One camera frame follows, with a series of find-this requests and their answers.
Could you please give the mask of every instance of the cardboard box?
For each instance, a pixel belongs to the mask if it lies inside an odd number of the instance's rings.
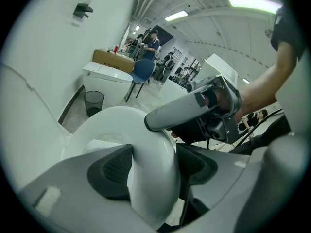
[[[99,49],[94,51],[93,61],[126,73],[131,73],[134,70],[134,60],[129,60]]]

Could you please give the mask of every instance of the person in blue shirt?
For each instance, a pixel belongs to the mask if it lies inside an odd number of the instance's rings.
[[[143,57],[144,59],[151,61],[154,60],[155,53],[160,46],[160,40],[157,38],[158,34],[159,32],[155,29],[150,31],[150,37],[152,40],[148,43],[148,46],[144,48],[146,50]]]

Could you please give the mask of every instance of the blue chair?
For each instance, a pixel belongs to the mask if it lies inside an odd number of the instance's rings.
[[[141,83],[142,85],[137,93],[136,98],[138,97],[142,87],[144,86],[144,84],[147,82],[147,80],[150,78],[151,74],[153,73],[154,67],[155,67],[154,62],[148,59],[142,59],[142,60],[138,60],[135,62],[134,72],[129,73],[133,77],[133,81],[132,81],[133,86],[130,91],[130,94],[128,95],[126,99],[126,102],[130,98],[135,85]]]

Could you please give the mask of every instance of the red cup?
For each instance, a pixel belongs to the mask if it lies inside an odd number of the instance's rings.
[[[119,48],[119,46],[115,46],[115,49],[114,49],[114,53],[115,53],[115,54],[117,53],[118,48]]]

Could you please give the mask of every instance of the black wall hook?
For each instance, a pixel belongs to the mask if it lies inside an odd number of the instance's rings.
[[[93,9],[89,7],[86,3],[78,3],[77,7],[75,8],[73,14],[79,18],[83,18],[83,16],[88,18],[88,15],[85,12],[93,12]]]

